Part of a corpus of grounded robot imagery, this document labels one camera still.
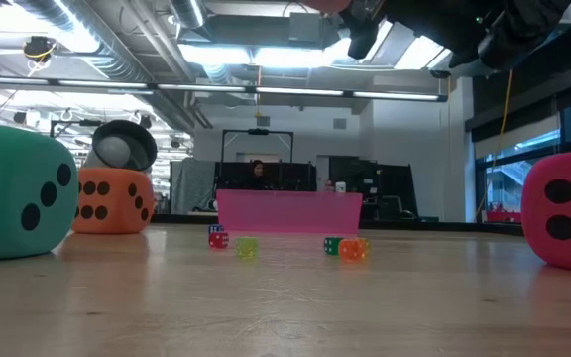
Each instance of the pink plastic bin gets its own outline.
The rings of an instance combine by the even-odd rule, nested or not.
[[[227,231],[358,234],[360,193],[217,190]]]

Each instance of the wooden table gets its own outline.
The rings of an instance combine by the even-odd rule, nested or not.
[[[571,356],[571,272],[521,238],[362,235],[360,263],[303,236],[243,261],[206,226],[72,235],[0,262],[0,356]]]

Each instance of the green die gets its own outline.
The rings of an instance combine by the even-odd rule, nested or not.
[[[255,258],[259,253],[259,239],[239,237],[235,241],[235,254],[242,258]]]
[[[343,240],[341,237],[326,237],[323,243],[325,254],[338,255],[338,244]]]
[[[0,259],[58,245],[74,219],[77,194],[76,165],[63,144],[0,126]]]

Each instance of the white ball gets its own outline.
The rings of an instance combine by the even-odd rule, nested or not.
[[[96,152],[112,168],[122,168],[131,157],[129,145],[118,137],[108,137],[96,146]]]

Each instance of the blue die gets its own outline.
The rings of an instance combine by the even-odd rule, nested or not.
[[[214,232],[223,232],[223,231],[224,231],[224,226],[221,224],[211,224],[208,226],[208,234]]]

